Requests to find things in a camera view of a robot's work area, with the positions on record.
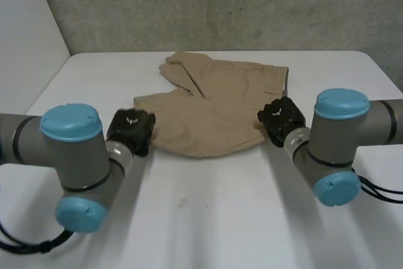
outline gray robot arm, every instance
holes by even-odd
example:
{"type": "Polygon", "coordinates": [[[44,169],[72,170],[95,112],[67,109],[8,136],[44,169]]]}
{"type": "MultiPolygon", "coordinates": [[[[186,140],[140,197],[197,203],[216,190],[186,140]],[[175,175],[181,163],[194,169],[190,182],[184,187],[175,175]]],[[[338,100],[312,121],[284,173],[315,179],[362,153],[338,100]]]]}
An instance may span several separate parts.
{"type": "Polygon", "coordinates": [[[119,110],[104,140],[98,112],[71,104],[42,117],[0,114],[0,164],[55,168],[64,195],[57,221],[68,231],[94,232],[104,221],[135,155],[146,156],[154,115],[119,110]]]}
{"type": "Polygon", "coordinates": [[[272,142],[284,147],[324,205],[344,205],[361,189],[351,165],[358,146],[403,143],[403,100],[369,101],[361,92],[328,89],[318,97],[312,129],[291,99],[259,112],[272,142]]]}

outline white table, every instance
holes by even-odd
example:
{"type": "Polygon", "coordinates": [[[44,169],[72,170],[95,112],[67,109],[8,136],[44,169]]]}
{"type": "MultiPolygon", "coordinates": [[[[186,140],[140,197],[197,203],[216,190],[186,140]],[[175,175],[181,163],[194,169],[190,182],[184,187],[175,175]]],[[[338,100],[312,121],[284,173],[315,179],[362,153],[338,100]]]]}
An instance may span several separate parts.
{"type": "MultiPolygon", "coordinates": [[[[308,125],[315,97],[327,88],[357,89],[372,100],[403,97],[374,61],[359,52],[207,54],[288,66],[288,95],[308,125]]],[[[88,103],[98,109],[105,131],[114,112],[130,107],[134,96],[174,88],[157,68],[168,55],[75,55],[28,113],[88,103]]],[[[401,146],[360,148],[355,168],[381,186],[403,189],[402,151],[401,146]]],[[[2,166],[0,185],[0,216],[13,234],[33,242],[58,235],[54,208],[62,190],[52,169],[2,166]]],[[[2,252],[0,266],[396,269],[403,262],[402,228],[403,206],[364,193],[344,207],[319,204],[284,150],[270,144],[202,160],[155,151],[133,167],[102,230],[74,236],[48,255],[2,252]]]]}

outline white wall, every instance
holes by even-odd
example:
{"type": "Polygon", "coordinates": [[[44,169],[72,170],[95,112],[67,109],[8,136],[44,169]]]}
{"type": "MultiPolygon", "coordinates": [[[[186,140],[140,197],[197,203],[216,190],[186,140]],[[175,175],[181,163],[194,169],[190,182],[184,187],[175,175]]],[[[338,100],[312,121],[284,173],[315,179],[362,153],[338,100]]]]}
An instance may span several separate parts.
{"type": "Polygon", "coordinates": [[[24,113],[70,57],[46,0],[0,0],[0,113],[24,113]]]}

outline black band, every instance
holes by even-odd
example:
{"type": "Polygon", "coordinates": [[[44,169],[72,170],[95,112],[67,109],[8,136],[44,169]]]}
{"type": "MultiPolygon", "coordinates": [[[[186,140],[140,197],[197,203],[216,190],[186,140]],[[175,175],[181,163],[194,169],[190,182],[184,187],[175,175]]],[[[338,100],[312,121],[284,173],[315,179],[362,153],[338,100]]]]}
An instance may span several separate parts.
{"type": "Polygon", "coordinates": [[[69,187],[66,187],[63,185],[62,185],[62,187],[67,192],[87,192],[88,190],[92,190],[92,189],[97,188],[98,186],[101,186],[103,183],[105,183],[109,179],[110,175],[111,175],[111,169],[109,169],[108,174],[102,180],[100,180],[92,185],[85,186],[82,188],[69,188],[69,187]]]}
{"type": "Polygon", "coordinates": [[[318,163],[320,165],[328,166],[328,167],[345,168],[345,167],[349,167],[349,166],[351,166],[353,164],[353,161],[350,161],[350,162],[347,162],[347,163],[332,163],[332,162],[323,161],[323,160],[318,159],[317,157],[315,157],[313,154],[311,154],[309,149],[308,149],[308,155],[316,163],[318,163]]]}
{"type": "Polygon", "coordinates": [[[384,145],[387,145],[390,143],[390,141],[392,141],[396,135],[396,131],[397,131],[397,123],[396,123],[396,116],[395,116],[395,112],[393,111],[393,108],[391,107],[391,105],[389,103],[387,103],[384,100],[379,100],[379,102],[381,102],[386,109],[388,110],[388,113],[390,115],[390,133],[388,136],[388,139],[385,141],[385,143],[383,143],[384,145]]]}
{"type": "Polygon", "coordinates": [[[116,164],[117,166],[119,166],[120,170],[123,173],[123,177],[125,177],[126,175],[126,171],[125,168],[122,166],[122,164],[120,164],[118,161],[116,161],[115,159],[113,159],[112,157],[109,158],[109,162],[112,162],[113,164],[116,164]]]}
{"type": "Polygon", "coordinates": [[[297,155],[297,152],[300,151],[303,146],[307,145],[309,143],[309,140],[306,140],[305,142],[302,142],[295,150],[294,153],[292,154],[292,163],[295,163],[295,156],[297,155]]]}
{"type": "Polygon", "coordinates": [[[22,165],[26,165],[25,161],[22,159],[20,151],[18,150],[18,142],[20,140],[20,135],[25,127],[25,125],[28,124],[29,121],[31,121],[32,119],[36,118],[37,116],[30,116],[27,117],[25,120],[23,120],[17,127],[17,129],[15,130],[14,133],[14,137],[13,137],[13,154],[14,157],[16,158],[16,160],[22,164],[22,165]]]}

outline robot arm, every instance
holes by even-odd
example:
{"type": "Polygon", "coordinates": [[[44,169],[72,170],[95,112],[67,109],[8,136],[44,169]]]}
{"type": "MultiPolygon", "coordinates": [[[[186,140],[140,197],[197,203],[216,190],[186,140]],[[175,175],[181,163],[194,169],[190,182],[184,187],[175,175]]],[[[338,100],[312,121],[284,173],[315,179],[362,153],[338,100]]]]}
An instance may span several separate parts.
{"type": "Polygon", "coordinates": [[[146,156],[155,116],[118,110],[104,140],[89,105],[55,107],[42,117],[0,114],[0,164],[50,166],[64,195],[57,221],[68,231],[94,232],[104,221],[135,155],[146,156]]]}
{"type": "Polygon", "coordinates": [[[258,113],[271,141],[284,147],[324,205],[344,205],[361,189],[351,165],[358,146],[403,142],[403,100],[369,101],[358,91],[328,89],[318,97],[312,129],[290,98],[258,113]]]}

